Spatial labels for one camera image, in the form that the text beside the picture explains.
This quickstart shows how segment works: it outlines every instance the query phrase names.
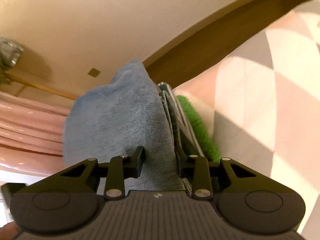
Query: wall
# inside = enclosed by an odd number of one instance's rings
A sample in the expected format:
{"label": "wall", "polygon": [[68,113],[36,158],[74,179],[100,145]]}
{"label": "wall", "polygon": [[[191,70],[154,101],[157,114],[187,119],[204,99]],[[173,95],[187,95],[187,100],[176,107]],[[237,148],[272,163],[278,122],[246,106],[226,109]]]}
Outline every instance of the wall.
{"label": "wall", "polygon": [[0,0],[0,36],[25,48],[13,73],[82,95],[234,1]]}

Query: wooden handle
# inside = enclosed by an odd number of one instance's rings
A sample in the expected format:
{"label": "wooden handle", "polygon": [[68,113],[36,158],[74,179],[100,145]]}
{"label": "wooden handle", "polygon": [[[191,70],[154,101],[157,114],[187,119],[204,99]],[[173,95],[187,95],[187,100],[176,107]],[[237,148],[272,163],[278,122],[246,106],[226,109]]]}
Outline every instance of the wooden handle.
{"label": "wooden handle", "polygon": [[45,92],[49,92],[51,94],[54,94],[54,95],[57,95],[57,96],[61,96],[63,98],[68,98],[68,99],[71,99],[71,100],[76,100],[78,98],[78,96],[76,96],[76,95],[65,93],[65,92],[61,92],[61,91],[57,91],[57,90],[54,90],[54,89],[51,89],[51,88],[48,88],[48,87],[45,87],[45,86],[42,86],[42,85],[39,85],[39,84],[35,84],[35,83],[26,81],[26,80],[24,80],[24,79],[22,79],[20,77],[17,77],[15,75],[12,75],[12,74],[9,74],[9,73],[5,73],[5,76],[7,77],[7,79],[9,79],[11,81],[15,81],[15,82],[18,82],[18,83],[23,84],[25,86],[28,86],[28,87],[32,87],[32,88],[36,88],[36,89],[39,89],[39,90],[42,90],[42,91],[45,91]]}

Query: small brown square on wall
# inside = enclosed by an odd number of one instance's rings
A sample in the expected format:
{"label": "small brown square on wall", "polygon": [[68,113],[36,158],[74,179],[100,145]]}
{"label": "small brown square on wall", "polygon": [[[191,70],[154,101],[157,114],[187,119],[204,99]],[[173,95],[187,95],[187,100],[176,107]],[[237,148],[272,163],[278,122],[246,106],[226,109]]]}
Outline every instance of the small brown square on wall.
{"label": "small brown square on wall", "polygon": [[92,77],[97,77],[100,74],[101,71],[99,71],[98,69],[92,68],[89,72],[88,75],[92,76]]}

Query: brown baseboard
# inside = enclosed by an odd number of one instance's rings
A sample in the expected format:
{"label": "brown baseboard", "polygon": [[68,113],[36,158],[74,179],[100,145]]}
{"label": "brown baseboard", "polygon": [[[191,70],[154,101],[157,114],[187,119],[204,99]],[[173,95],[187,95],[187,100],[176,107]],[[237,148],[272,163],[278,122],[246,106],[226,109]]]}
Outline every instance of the brown baseboard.
{"label": "brown baseboard", "polygon": [[224,8],[218,10],[217,12],[214,12],[213,14],[209,15],[207,18],[201,20],[200,22],[194,24],[189,29],[185,30],[183,33],[169,41],[166,45],[164,45],[162,48],[157,50],[154,54],[152,54],[150,57],[146,58],[143,61],[143,64],[145,67],[148,67],[153,62],[155,62],[157,59],[162,57],[164,54],[166,54],[169,50],[173,49],[175,46],[195,34],[197,31],[201,30],[202,28],[206,27],[210,23],[216,21],[217,19],[225,16],[226,14],[230,13],[231,11],[250,3],[254,0],[237,0]]}

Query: green fabric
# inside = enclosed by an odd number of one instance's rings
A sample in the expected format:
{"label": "green fabric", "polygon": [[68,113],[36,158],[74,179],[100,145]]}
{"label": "green fabric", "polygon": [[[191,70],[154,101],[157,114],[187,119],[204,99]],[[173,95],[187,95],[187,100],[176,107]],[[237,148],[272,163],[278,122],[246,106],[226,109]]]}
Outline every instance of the green fabric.
{"label": "green fabric", "polygon": [[189,100],[184,96],[177,96],[180,105],[189,119],[193,132],[198,140],[204,156],[211,162],[219,162],[221,155],[215,142],[208,135],[207,129]]}

